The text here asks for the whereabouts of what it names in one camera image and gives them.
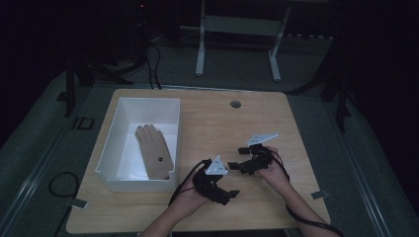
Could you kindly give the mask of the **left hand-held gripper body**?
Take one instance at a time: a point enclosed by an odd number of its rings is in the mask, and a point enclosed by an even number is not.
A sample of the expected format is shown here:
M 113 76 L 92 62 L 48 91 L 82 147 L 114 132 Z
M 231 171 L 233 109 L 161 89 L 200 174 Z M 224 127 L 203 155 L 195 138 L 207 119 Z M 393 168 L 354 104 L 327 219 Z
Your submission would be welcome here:
M 216 156 L 213 160 L 204 160 L 204 167 L 193 178 L 194 188 L 201 196 L 226 205 L 231 199 L 230 192 L 217 185 L 217 182 L 226 174 L 227 170 L 219 156 Z

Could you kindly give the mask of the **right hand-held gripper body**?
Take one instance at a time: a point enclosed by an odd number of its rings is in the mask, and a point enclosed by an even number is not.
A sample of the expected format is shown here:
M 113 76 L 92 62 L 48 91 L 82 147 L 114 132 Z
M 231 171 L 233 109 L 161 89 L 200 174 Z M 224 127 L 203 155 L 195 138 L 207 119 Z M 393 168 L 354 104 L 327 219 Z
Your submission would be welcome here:
M 242 174 L 252 175 L 260 169 L 266 169 L 272 162 L 273 156 L 270 154 L 270 150 L 263 145 L 263 142 L 269 141 L 276 138 L 278 134 L 274 133 L 262 133 L 253 134 L 247 141 L 247 147 L 251 149 L 251 159 L 243 163 L 240 163 Z

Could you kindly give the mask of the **beige glove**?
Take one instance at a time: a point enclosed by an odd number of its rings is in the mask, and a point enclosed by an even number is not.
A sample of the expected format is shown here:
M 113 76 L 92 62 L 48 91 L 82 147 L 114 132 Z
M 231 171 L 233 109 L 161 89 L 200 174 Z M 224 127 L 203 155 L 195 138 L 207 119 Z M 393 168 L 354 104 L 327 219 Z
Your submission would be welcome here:
M 149 180 L 167 180 L 174 169 L 163 133 L 153 124 L 140 125 L 135 131 Z

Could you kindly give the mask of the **white plastic box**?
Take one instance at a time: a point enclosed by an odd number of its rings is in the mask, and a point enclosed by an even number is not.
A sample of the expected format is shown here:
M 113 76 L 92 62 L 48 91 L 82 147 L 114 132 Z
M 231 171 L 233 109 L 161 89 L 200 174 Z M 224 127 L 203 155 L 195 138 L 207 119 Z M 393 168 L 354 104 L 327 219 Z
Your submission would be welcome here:
M 178 185 L 181 104 L 168 98 L 119 98 L 102 149 L 97 175 L 113 192 L 172 192 Z M 139 126 L 153 125 L 165 138 L 173 168 L 151 180 L 142 159 Z

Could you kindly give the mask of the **person's right hand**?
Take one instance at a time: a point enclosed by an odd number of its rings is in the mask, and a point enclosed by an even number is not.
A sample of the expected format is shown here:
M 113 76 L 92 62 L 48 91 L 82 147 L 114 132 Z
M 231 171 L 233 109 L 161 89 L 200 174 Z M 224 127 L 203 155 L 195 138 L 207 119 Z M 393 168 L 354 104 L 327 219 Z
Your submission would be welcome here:
M 258 170 L 257 174 L 278 194 L 282 195 L 290 186 L 290 181 L 283 169 L 282 163 L 280 162 L 278 150 L 271 146 L 268 146 L 268 149 L 270 150 L 270 154 L 273 156 L 273 161 L 266 169 Z

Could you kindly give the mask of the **person's left hand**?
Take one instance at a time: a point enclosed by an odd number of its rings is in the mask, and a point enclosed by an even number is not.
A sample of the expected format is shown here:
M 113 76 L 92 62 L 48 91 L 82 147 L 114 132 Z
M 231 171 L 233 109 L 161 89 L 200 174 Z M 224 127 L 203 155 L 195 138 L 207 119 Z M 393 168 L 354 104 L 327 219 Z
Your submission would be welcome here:
M 200 195 L 193 182 L 188 180 L 170 206 L 183 212 L 193 213 L 209 201 L 207 197 Z

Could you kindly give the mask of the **black metal stand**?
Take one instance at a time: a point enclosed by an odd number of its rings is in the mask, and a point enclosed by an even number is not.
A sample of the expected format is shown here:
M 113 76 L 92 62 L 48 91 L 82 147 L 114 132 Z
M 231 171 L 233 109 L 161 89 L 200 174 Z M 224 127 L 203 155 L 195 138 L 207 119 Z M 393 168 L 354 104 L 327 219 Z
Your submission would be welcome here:
M 69 58 L 65 64 L 66 90 L 60 93 L 58 97 L 59 100 L 66 103 L 66 111 L 64 114 L 66 118 L 71 115 L 73 109 L 75 108 L 75 75 L 83 70 L 87 71 L 88 66 L 92 66 L 94 69 L 117 83 L 131 85 L 131 82 L 118 76 L 115 72 L 112 72 L 110 69 L 107 69 L 105 66 L 91 60 L 88 57 L 83 57 L 82 59 L 76 61 Z
M 348 60 L 345 51 L 345 38 L 338 35 L 331 42 L 324 58 L 322 59 L 314 77 L 304 85 L 286 91 L 287 95 L 302 94 L 320 84 L 325 84 L 320 99 L 322 102 L 332 102 L 337 99 L 336 124 L 341 132 L 345 132 L 345 117 L 351 114 L 346 107 L 349 87 Z

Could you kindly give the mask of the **black tripod with red light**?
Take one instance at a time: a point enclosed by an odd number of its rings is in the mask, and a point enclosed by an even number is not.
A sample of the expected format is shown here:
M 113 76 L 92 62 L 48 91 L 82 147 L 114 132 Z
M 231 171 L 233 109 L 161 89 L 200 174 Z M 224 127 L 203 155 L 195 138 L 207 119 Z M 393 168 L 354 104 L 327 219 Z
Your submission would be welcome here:
M 148 72 L 148 83 L 151 89 L 161 90 L 162 86 L 159 82 L 157 69 L 161 58 L 160 50 L 151 41 L 152 20 L 150 14 L 152 12 L 152 4 L 150 0 L 133 0 L 135 15 L 135 30 L 138 35 L 138 53 L 135 56 L 135 63 L 140 66 L 146 66 Z M 157 51 L 157 61 L 151 64 L 149 50 L 153 48 Z

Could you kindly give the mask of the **grey metal floor rail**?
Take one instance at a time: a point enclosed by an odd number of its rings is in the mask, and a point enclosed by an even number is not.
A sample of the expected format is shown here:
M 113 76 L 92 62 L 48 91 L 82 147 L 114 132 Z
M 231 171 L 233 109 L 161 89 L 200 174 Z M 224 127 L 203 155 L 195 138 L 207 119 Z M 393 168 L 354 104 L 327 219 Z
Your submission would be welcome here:
M 359 190 L 360 197 L 363 201 L 366 212 L 368 213 L 377 237 L 392 237 L 389 228 L 382 216 L 382 211 L 377 203 L 377 199 L 368 184 L 366 176 L 358 161 L 358 157 L 353 150 L 353 147 L 350 145 L 346 134 L 342 132 L 337 125 L 337 121 L 333 116 L 333 112 L 328 108 L 325 108 L 325 110 L 327 111 L 329 119 L 333 122 L 334 129 L 338 133 L 339 139 L 343 145 L 345 154 L 348 159 L 349 169 Z
M 52 138 L 52 141 L 47 145 L 42 153 L 41 160 L 37 163 L 35 168 L 29 173 L 26 180 L 21 185 L 12 203 L 7 209 L 5 215 L 0 219 L 0 230 L 8 232 L 19 216 L 25 210 L 28 202 L 31 200 L 33 194 L 38 188 L 38 185 L 45 173 L 45 169 L 51 160 L 51 156 L 55 151 L 57 145 L 62 140 L 67 127 L 60 128 Z
M 176 86 L 176 85 L 163 85 L 161 90 L 199 90 L 199 91 L 227 91 L 227 92 L 253 92 L 251 90 L 240 89 L 225 89 L 225 88 L 212 88 L 212 87 L 195 87 L 195 86 Z

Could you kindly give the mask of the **white metal desk frame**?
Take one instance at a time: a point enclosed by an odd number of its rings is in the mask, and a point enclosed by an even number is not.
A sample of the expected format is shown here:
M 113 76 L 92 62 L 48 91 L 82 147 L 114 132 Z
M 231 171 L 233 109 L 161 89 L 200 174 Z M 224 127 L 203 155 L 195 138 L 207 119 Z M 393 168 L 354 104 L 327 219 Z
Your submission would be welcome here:
M 268 50 L 268 59 L 270 62 L 273 80 L 275 82 L 280 82 L 282 80 L 282 76 L 280 73 L 279 63 L 277 61 L 277 54 L 285 34 L 285 29 L 292 7 L 289 6 L 285 9 L 285 12 L 280 20 L 273 21 L 208 15 L 206 13 L 206 6 L 207 0 L 201 0 L 199 29 L 200 42 L 195 74 L 197 76 L 202 76 L 204 74 L 206 59 L 205 39 L 207 32 L 274 37 L 276 41 L 274 46 Z

